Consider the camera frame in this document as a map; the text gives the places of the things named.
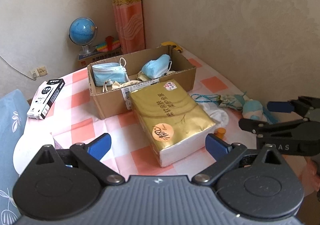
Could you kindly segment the white sock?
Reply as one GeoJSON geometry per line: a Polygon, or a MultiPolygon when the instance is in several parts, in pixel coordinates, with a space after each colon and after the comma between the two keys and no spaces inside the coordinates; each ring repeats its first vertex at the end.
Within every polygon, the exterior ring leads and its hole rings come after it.
{"type": "Polygon", "coordinates": [[[227,112],[220,109],[214,103],[198,103],[198,105],[207,113],[207,115],[215,122],[215,128],[226,127],[229,123],[227,112]]]}

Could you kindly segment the orange earplug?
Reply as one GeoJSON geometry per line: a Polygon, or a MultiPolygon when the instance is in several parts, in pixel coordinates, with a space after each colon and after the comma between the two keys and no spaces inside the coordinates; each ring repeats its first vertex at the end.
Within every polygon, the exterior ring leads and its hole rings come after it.
{"type": "Polygon", "coordinates": [[[226,134],[226,129],[224,127],[219,127],[214,131],[214,135],[221,140],[224,140],[225,134],[226,134]]]}

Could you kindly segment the checkered tablecloth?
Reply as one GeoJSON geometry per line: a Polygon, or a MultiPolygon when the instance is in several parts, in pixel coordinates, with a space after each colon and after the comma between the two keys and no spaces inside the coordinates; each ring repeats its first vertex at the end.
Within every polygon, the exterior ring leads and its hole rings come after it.
{"type": "MultiPolygon", "coordinates": [[[[184,50],[182,55],[196,66],[194,89],[189,94],[242,93],[227,78],[189,51],[184,50]]],[[[85,70],[62,78],[65,86],[50,109],[49,116],[45,120],[27,120],[24,129],[27,134],[43,131],[51,134],[63,148],[69,148],[77,142],[89,143],[107,132],[111,135],[112,147],[101,161],[125,178],[130,175],[188,175],[192,178],[214,163],[211,155],[202,148],[172,165],[161,168],[132,111],[100,120],[95,112],[94,101],[89,95],[85,70]]],[[[229,124],[224,139],[228,143],[240,142],[248,148],[255,148],[255,136],[242,131],[238,126],[241,114],[230,109],[225,111],[229,116],[229,124]]]]}

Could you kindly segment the gold tissue pack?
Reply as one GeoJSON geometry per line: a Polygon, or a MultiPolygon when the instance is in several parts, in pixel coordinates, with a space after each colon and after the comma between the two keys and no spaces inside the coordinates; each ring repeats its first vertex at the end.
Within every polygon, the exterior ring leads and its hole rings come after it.
{"type": "Polygon", "coordinates": [[[130,93],[131,108],[161,167],[204,147],[215,122],[175,80],[130,93]]]}

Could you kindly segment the black white carton box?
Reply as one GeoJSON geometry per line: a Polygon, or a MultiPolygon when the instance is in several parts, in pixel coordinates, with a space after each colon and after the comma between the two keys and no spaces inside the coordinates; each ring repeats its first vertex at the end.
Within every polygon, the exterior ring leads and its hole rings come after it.
{"type": "Polygon", "coordinates": [[[27,117],[44,120],[64,86],[65,81],[62,78],[43,82],[31,101],[27,117]]]}

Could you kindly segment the blue face mask stack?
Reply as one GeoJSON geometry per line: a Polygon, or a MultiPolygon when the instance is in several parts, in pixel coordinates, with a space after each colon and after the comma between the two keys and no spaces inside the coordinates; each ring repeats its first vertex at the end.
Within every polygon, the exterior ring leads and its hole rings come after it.
{"type": "Polygon", "coordinates": [[[92,66],[93,78],[97,87],[105,84],[111,86],[114,82],[120,84],[129,81],[126,71],[126,60],[121,57],[118,63],[103,63],[92,66]]]}

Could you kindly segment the blue floral pillow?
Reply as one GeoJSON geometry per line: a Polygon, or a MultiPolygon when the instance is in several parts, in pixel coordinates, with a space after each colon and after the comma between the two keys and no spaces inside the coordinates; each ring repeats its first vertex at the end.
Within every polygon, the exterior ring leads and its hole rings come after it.
{"type": "Polygon", "coordinates": [[[19,89],[1,98],[1,224],[14,224],[20,217],[12,196],[19,174],[14,169],[13,153],[24,133],[29,104],[19,89]]]}

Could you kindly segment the beige cloth in box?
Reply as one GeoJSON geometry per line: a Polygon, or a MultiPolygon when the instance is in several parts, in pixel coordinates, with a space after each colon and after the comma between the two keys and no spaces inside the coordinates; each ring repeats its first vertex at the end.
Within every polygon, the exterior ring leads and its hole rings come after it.
{"type": "Polygon", "coordinates": [[[112,81],[112,80],[108,80],[104,82],[103,85],[103,89],[102,92],[107,92],[108,89],[107,87],[111,86],[111,90],[116,90],[119,88],[123,88],[123,87],[128,87],[130,85],[134,85],[134,84],[138,84],[141,82],[146,82],[146,81],[150,81],[151,79],[146,76],[145,74],[143,74],[141,71],[137,74],[137,77],[135,79],[132,80],[128,80],[124,83],[119,83],[118,81],[112,81]]]}

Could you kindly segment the crumpled blue face mask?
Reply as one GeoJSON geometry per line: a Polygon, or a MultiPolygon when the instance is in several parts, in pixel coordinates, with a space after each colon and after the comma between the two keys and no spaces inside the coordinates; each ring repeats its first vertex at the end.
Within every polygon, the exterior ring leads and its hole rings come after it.
{"type": "Polygon", "coordinates": [[[141,72],[150,79],[156,79],[169,72],[171,65],[171,57],[167,54],[163,54],[158,59],[147,62],[142,67],[141,72]]]}

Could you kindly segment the colourful toy on box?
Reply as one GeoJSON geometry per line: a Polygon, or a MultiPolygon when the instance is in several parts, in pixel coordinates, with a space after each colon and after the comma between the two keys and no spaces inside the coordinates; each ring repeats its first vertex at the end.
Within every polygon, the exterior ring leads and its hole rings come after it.
{"type": "Polygon", "coordinates": [[[97,52],[111,52],[120,48],[120,41],[116,40],[113,36],[107,36],[105,41],[94,47],[97,52]]]}

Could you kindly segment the yellow toy car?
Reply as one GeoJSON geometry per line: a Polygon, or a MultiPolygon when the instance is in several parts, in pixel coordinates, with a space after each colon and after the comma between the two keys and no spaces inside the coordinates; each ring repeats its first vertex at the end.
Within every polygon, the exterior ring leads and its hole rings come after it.
{"type": "Polygon", "coordinates": [[[176,44],[175,42],[171,42],[171,41],[162,42],[159,46],[171,46],[173,49],[175,49],[179,53],[182,53],[182,51],[183,51],[183,49],[178,44],[176,44]]]}

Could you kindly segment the blue globe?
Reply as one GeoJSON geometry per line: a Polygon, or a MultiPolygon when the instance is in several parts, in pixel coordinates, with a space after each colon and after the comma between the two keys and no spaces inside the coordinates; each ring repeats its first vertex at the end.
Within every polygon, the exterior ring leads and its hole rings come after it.
{"type": "Polygon", "coordinates": [[[69,38],[78,46],[81,46],[81,55],[88,55],[94,51],[91,47],[98,33],[98,27],[91,18],[76,18],[69,27],[69,38]]]}

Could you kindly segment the orange pink curtain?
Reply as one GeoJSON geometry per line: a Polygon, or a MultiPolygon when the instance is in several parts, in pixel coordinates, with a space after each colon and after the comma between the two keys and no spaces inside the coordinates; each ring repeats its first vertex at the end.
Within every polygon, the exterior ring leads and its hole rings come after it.
{"type": "Polygon", "coordinates": [[[123,54],[145,49],[142,0],[112,0],[123,54]]]}

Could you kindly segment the wall power socket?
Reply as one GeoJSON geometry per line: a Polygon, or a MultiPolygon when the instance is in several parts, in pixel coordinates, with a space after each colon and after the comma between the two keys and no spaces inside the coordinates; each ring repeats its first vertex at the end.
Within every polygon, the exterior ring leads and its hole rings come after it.
{"type": "Polygon", "coordinates": [[[31,77],[34,79],[48,74],[47,68],[45,66],[40,66],[38,68],[31,69],[29,72],[31,77]]]}

